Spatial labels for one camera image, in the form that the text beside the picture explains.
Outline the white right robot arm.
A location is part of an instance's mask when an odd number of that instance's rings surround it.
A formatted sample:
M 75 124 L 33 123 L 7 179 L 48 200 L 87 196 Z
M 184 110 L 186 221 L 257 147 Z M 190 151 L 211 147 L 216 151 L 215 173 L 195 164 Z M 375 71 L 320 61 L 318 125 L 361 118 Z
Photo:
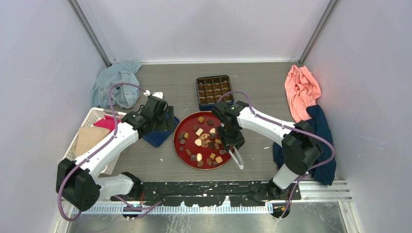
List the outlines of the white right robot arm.
M 282 121 L 255 110 L 243 101 L 233 105 L 220 101 L 211 112 L 221 122 L 217 134 L 223 148 L 239 168 L 244 165 L 238 152 L 245 143 L 242 129 L 269 138 L 283 149 L 284 164 L 269 181 L 269 190 L 275 199 L 284 198 L 290 184 L 305 175 L 323 151 L 312 127 L 304 121 L 297 124 Z

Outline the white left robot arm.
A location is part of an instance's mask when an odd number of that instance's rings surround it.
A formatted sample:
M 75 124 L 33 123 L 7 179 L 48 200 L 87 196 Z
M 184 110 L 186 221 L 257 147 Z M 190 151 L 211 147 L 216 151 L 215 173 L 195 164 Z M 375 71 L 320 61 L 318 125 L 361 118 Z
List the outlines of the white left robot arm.
M 137 112 L 129 112 L 106 138 L 75 160 L 58 164 L 56 192 L 79 211 L 90 209 L 97 201 L 114 196 L 137 200 L 142 193 L 139 178 L 129 172 L 113 177 L 99 177 L 120 153 L 151 132 L 175 129 L 173 106 L 162 92 L 149 95 Z

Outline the metal tongs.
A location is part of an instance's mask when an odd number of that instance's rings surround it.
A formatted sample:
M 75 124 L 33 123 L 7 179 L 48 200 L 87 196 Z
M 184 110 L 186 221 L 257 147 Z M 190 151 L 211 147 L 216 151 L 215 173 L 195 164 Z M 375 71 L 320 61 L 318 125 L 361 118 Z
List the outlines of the metal tongs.
M 244 169 L 244 161 L 243 161 L 238 149 L 236 147 L 233 147 L 233 148 L 229 149 L 228 153 L 230 154 L 230 156 L 234 160 L 237 167 L 240 170 L 243 170 Z

